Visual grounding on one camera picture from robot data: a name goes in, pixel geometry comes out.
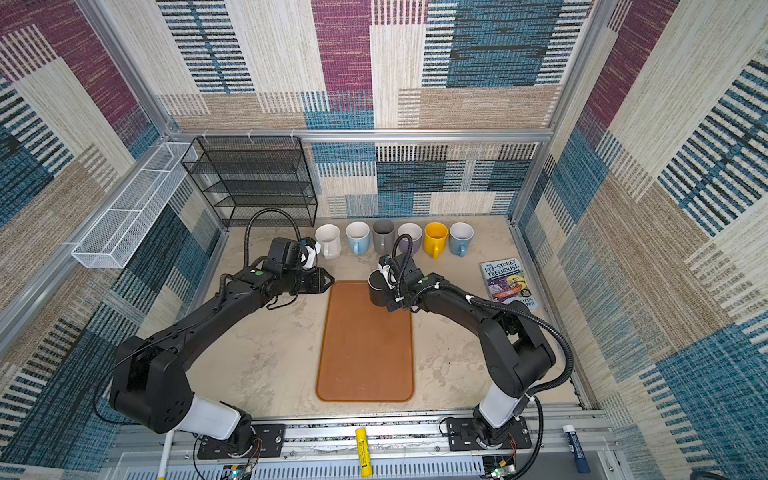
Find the black mug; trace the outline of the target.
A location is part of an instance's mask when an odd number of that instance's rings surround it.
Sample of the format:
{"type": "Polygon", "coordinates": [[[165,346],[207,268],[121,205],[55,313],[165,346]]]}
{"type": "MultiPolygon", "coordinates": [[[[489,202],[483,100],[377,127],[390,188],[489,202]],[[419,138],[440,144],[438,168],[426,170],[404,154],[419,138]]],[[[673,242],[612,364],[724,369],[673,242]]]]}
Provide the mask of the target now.
{"type": "Polygon", "coordinates": [[[373,271],[368,277],[369,299],[378,307],[385,307],[388,303],[390,288],[384,275],[378,271],[373,271]]]}

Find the white mug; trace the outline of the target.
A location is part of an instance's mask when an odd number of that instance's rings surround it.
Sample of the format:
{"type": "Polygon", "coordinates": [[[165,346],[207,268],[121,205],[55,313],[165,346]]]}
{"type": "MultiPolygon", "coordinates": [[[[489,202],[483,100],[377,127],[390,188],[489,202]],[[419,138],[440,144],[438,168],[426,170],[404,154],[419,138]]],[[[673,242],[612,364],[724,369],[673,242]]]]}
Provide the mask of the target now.
{"type": "Polygon", "coordinates": [[[341,255],[340,229],[334,224],[325,224],[316,229],[315,239],[323,257],[333,260],[341,255]]]}

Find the purple mug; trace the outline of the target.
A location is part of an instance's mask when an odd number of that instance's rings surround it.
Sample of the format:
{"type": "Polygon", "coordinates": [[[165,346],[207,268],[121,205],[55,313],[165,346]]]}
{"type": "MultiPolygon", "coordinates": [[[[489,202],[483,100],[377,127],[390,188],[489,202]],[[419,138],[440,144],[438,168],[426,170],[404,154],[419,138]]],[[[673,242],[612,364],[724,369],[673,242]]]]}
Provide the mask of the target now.
{"type": "Polygon", "coordinates": [[[423,238],[423,230],[420,225],[413,222],[404,223],[399,226],[397,230],[397,234],[399,236],[404,234],[407,234],[410,236],[409,239],[403,239],[398,244],[398,250],[400,253],[405,253],[407,251],[408,245],[410,244],[410,242],[413,242],[413,245],[412,245],[413,253],[416,253],[420,249],[422,245],[422,238],[423,238]]]}

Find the yellow mug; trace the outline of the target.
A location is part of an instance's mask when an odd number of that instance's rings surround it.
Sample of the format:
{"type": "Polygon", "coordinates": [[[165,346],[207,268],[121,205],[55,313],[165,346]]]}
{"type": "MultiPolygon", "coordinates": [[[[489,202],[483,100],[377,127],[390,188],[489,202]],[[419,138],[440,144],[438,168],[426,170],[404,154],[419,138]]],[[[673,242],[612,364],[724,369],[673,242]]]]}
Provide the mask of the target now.
{"type": "Polygon", "coordinates": [[[444,252],[449,237],[449,229],[440,222],[431,222],[424,228],[424,251],[433,259],[438,259],[444,252]]]}

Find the light blue mug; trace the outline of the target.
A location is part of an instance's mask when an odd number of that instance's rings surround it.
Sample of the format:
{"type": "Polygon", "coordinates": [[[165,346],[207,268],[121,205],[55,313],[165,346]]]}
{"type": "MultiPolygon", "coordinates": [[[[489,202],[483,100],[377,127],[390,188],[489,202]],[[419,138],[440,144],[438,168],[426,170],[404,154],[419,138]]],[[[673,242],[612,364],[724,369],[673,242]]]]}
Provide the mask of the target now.
{"type": "Polygon", "coordinates": [[[370,226],[363,221],[354,221],[345,230],[349,247],[354,255],[364,255],[370,247],[370,226]]]}

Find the grey mug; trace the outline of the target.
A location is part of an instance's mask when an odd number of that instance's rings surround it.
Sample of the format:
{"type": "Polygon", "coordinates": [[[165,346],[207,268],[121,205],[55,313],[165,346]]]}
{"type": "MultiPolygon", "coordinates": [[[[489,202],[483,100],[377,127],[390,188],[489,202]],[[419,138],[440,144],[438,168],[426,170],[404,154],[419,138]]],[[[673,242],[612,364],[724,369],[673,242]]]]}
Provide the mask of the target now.
{"type": "Polygon", "coordinates": [[[379,255],[389,255],[396,240],[395,224],[391,220],[380,219],[372,227],[374,249],[379,255]]]}

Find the blue speckled mug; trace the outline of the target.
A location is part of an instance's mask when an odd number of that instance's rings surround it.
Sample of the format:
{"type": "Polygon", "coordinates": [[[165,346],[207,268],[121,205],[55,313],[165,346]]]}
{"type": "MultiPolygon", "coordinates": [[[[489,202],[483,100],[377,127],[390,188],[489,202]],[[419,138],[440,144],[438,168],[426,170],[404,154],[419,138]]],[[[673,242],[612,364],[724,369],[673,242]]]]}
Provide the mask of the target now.
{"type": "Polygon", "coordinates": [[[474,228],[465,222],[455,222],[449,229],[449,249],[458,257],[465,257],[471,241],[474,238],[474,228]]]}

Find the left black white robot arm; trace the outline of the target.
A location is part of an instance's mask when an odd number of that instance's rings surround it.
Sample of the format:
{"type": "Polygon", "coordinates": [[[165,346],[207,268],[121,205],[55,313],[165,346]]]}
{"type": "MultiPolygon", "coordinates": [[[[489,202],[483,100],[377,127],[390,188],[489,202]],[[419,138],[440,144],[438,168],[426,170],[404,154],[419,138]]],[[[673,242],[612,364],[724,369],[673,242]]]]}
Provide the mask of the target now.
{"type": "Polygon", "coordinates": [[[238,458],[256,448],[251,416],[242,409],[194,393],[187,371],[231,327],[279,296],[327,291],[335,279],[318,266],[319,244],[296,232],[273,239],[267,255],[245,258],[234,274],[223,274],[217,294],[177,323],[142,339],[132,336],[116,349],[109,404],[150,430],[180,430],[238,458]]]}

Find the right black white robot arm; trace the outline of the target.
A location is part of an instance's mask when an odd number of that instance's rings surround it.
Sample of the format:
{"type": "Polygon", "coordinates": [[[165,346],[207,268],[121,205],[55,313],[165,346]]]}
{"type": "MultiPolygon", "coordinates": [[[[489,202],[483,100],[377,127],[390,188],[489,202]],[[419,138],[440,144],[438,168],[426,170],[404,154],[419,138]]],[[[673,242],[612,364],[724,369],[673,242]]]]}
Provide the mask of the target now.
{"type": "Polygon", "coordinates": [[[486,300],[441,275],[423,274],[411,246],[398,251],[411,240],[408,234],[399,236],[392,251],[378,259],[369,278],[371,301],[390,312],[417,309],[441,315],[478,338],[491,385],[473,411],[472,425],[481,447],[499,448],[530,401],[571,378],[573,349],[560,331],[521,302],[486,300]]]}

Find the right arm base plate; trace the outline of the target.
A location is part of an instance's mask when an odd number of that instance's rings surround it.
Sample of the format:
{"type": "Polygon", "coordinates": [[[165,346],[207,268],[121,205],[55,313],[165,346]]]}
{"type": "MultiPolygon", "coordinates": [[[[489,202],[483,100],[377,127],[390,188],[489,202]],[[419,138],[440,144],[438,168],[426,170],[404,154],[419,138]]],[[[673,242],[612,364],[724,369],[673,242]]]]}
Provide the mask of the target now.
{"type": "Polygon", "coordinates": [[[480,425],[475,418],[448,416],[438,424],[441,435],[446,436],[451,451],[530,449],[533,441],[526,420],[512,418],[501,429],[479,434],[480,425]]]}

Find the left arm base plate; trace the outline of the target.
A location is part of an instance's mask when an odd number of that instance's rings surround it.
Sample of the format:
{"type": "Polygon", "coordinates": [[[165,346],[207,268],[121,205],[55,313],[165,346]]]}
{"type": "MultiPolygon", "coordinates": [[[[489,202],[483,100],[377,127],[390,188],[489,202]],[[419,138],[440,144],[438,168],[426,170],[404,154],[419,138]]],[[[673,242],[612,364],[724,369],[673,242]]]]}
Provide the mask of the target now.
{"type": "Polygon", "coordinates": [[[286,425],[280,423],[251,424],[238,427],[225,440],[203,436],[197,448],[196,460],[256,460],[281,455],[286,425]]]}

